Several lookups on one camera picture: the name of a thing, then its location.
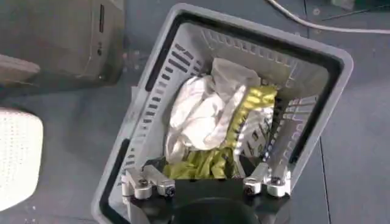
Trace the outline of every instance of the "metal bracket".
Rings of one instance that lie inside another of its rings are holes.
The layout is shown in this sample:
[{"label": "metal bracket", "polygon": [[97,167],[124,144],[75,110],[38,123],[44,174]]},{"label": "metal bracket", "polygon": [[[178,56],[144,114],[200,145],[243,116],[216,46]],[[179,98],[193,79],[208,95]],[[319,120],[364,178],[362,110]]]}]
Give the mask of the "metal bracket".
[{"label": "metal bracket", "polygon": [[145,177],[150,180],[157,187],[158,194],[164,197],[173,197],[175,194],[175,181],[169,179],[154,166],[144,166],[143,173]]},{"label": "metal bracket", "polygon": [[267,163],[259,163],[249,177],[244,178],[244,192],[247,195],[256,195],[261,192],[261,185],[265,183],[269,175]]},{"label": "metal bracket", "polygon": [[291,172],[284,165],[276,167],[270,179],[266,182],[267,191],[275,197],[283,197],[291,193]]},{"label": "metal bracket", "polygon": [[134,190],[134,197],[137,199],[148,199],[152,196],[152,185],[142,172],[135,168],[126,169],[125,174],[122,175],[122,194],[123,196],[130,195],[129,184]]},{"label": "metal bracket", "polygon": [[136,168],[126,169],[125,174],[121,176],[121,181],[125,204],[131,195],[140,200],[150,198],[153,186],[156,186],[157,192],[164,197],[173,197],[175,194],[175,181],[164,176],[152,165],[145,166],[143,171]]},{"label": "metal bracket", "polygon": [[291,193],[291,172],[286,167],[277,167],[274,173],[281,173],[280,176],[271,176],[271,168],[267,163],[259,163],[251,176],[244,178],[244,193],[256,195],[261,192],[261,185],[267,186],[267,192],[275,197],[283,197]]}]

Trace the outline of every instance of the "yellow-green fabric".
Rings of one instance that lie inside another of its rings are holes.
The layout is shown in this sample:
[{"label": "yellow-green fabric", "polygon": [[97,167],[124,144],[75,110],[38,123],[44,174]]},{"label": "yellow-green fabric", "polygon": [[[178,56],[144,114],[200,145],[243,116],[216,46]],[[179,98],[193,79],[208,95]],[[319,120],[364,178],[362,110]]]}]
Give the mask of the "yellow-green fabric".
[{"label": "yellow-green fabric", "polygon": [[234,175],[235,170],[231,149],[212,149],[207,151],[192,151],[186,161],[168,164],[164,174],[171,179],[223,179]]},{"label": "yellow-green fabric", "polygon": [[240,129],[245,123],[249,112],[257,108],[273,107],[276,94],[277,90],[274,86],[250,87],[230,121],[225,141],[221,146],[223,148],[235,149]]}]

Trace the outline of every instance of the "crumpled white fabric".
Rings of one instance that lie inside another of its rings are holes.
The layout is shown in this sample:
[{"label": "crumpled white fabric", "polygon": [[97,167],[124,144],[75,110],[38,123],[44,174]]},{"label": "crumpled white fabric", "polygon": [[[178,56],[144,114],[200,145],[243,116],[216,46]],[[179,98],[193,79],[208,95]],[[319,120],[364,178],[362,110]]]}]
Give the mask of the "crumpled white fabric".
[{"label": "crumpled white fabric", "polygon": [[169,124],[179,130],[190,113],[214,92],[215,84],[211,76],[192,77],[181,87],[173,104]]},{"label": "crumpled white fabric", "polygon": [[180,162],[189,150],[210,150],[224,141],[247,85],[260,85],[253,70],[215,58],[211,75],[186,81],[171,111],[165,155]]},{"label": "crumpled white fabric", "polygon": [[261,79],[254,70],[223,58],[214,59],[211,76],[215,82],[215,91],[224,102],[232,98],[241,85],[261,85]]}]

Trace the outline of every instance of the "screw head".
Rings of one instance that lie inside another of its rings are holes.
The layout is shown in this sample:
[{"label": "screw head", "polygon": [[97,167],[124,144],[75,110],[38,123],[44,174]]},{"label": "screw head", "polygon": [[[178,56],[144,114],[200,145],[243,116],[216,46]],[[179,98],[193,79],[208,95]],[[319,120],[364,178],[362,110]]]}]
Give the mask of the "screw head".
[{"label": "screw head", "polygon": [[245,186],[245,187],[244,187],[244,193],[245,193],[246,195],[250,195],[250,196],[255,195],[255,191],[254,191],[253,188],[250,187],[250,186]]},{"label": "screw head", "polygon": [[141,187],[145,187],[145,186],[147,186],[147,180],[145,180],[145,179],[140,179],[140,180],[138,181],[138,184],[140,184]]},{"label": "screw head", "polygon": [[319,10],[319,8],[315,8],[315,9],[313,9],[313,15],[315,15],[315,16],[318,16],[319,14],[320,14],[320,10]]},{"label": "screw head", "polygon": [[175,195],[175,188],[174,187],[168,187],[166,190],[165,190],[165,196],[167,197],[173,197]]},{"label": "screw head", "polygon": [[279,177],[271,177],[271,183],[280,185],[282,183],[282,181]]}]

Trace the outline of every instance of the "gray floor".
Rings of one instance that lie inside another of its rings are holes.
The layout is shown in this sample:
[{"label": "gray floor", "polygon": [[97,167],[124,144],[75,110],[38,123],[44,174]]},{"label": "gray floor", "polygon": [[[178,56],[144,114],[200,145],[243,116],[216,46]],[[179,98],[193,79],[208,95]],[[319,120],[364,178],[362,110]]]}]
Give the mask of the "gray floor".
[{"label": "gray floor", "polygon": [[[385,73],[390,66],[390,38],[308,30],[262,0],[187,2],[308,35],[352,54],[355,70],[321,137],[323,148],[316,147],[292,196],[292,223],[390,223],[390,142],[386,138],[390,133],[386,116],[390,85]],[[312,21],[344,13],[322,0],[279,2],[302,17],[307,12]],[[127,1],[126,33],[132,50],[127,70],[116,86],[1,102],[40,116],[45,133],[37,190],[28,200],[1,212],[0,223],[95,223],[90,214],[94,189],[131,101],[132,86],[137,84],[163,18],[174,3]],[[313,15],[315,8],[320,15]],[[390,29],[385,22],[389,18],[387,13],[370,12],[324,23]]]}]

